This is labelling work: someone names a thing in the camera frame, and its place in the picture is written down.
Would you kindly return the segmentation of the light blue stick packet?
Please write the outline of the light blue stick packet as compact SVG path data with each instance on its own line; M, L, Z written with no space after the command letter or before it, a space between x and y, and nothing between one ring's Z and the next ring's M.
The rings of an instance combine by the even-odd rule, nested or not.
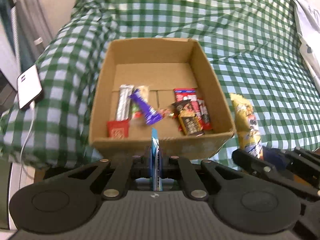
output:
M161 153L159 148L158 133L155 128L151 131L151 156L152 156L152 183L153 191L162 191L161 179Z

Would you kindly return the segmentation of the yellow candy bar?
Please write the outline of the yellow candy bar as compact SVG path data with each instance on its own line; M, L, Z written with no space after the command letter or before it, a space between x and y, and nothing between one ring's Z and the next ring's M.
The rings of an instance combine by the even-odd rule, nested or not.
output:
M229 95L234 107L234 121L240 148L258 159L263 159L259 125L252 104L240 94Z

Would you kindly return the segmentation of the small red packet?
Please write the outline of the small red packet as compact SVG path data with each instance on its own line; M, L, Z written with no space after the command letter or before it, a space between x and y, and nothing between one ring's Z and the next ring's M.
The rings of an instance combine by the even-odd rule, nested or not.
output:
M209 116L205 101L203 99L198 99L197 102L198 102L199 108L200 108L203 129L205 131L211 131L213 128L210 123L210 116Z

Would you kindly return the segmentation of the red square packet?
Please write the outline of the red square packet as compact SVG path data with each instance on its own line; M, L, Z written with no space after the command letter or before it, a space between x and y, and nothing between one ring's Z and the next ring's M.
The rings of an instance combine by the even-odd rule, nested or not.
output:
M109 138L124 139L129 136L129 120L108 121L107 135Z

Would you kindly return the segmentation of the dark brown snack bar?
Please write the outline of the dark brown snack bar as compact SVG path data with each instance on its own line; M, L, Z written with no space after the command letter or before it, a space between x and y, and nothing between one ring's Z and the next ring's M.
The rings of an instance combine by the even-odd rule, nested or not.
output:
M185 135L196 137L204 135L190 99L175 102L172 106L174 107L174 111L177 114L177 118Z

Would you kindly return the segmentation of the orange candy wrapper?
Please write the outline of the orange candy wrapper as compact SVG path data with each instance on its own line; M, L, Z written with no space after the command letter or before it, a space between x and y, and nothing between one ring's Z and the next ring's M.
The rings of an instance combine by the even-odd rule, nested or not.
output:
M158 110L162 118L176 118L175 112L170 108L161 108Z

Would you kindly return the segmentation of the purple candy bar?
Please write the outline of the purple candy bar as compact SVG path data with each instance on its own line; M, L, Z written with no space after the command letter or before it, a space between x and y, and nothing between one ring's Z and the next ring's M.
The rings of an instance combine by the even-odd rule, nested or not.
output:
M161 121L162 116L157 112L151 105L145 103L144 101L141 104L141 110L144 113L145 123L147 125L153 125Z

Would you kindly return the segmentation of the large red snack packet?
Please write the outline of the large red snack packet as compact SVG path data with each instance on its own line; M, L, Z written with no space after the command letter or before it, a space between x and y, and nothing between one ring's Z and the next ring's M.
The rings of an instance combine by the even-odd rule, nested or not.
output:
M198 117L199 123L201 128L203 128L202 116L200 112L200 107L198 103L198 98L196 94L195 88L175 88L174 94L176 98L176 102L183 101L183 100L190 100L193 106L193 109Z

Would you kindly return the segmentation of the silver stick packet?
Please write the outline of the silver stick packet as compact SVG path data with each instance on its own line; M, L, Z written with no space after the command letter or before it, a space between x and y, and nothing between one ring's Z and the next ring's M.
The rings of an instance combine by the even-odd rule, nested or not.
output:
M133 92L134 85L121 85L119 88L119 100L116 110L116 121L123 121L129 118L130 96Z

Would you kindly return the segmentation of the cardboard box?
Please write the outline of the cardboard box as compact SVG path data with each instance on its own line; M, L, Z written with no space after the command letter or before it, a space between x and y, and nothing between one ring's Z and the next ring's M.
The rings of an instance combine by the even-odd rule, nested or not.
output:
M121 85L149 87L149 104L169 108L175 88L195 88L205 101L212 130L195 137L184 135L179 122L164 118L148 126L143 118L129 124L129 136L109 138L107 122L116 118ZM218 78L199 42L183 38L128 38L114 40L107 48L94 96L89 144L109 158L144 152L151 145L151 131L168 155L188 159L210 158L235 135L235 124Z

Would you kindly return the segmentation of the smartphone with lit screen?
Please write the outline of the smartphone with lit screen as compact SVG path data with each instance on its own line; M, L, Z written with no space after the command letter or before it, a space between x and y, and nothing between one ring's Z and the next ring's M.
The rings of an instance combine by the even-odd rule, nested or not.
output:
M26 110L30 104L43 98L43 88L37 66L34 64L17 78L18 106Z

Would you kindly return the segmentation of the white bedding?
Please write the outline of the white bedding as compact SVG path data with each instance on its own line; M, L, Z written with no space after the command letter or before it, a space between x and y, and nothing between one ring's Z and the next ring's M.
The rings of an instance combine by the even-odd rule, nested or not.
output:
M300 53L319 89L319 0L293 0Z

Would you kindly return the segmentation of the grey curtain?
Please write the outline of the grey curtain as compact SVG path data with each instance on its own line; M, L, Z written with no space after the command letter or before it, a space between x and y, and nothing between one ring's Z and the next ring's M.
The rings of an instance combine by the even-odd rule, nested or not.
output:
M37 59L53 39L51 26L41 0L14 0L22 35Z

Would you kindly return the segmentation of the white window frame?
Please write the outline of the white window frame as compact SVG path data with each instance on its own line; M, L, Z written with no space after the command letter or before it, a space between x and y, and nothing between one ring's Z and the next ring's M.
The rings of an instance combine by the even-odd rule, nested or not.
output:
M20 75L20 67L18 66L16 56L11 48L5 27L1 20L0 28L0 68L2 74L6 77L8 82L17 91L17 78Z

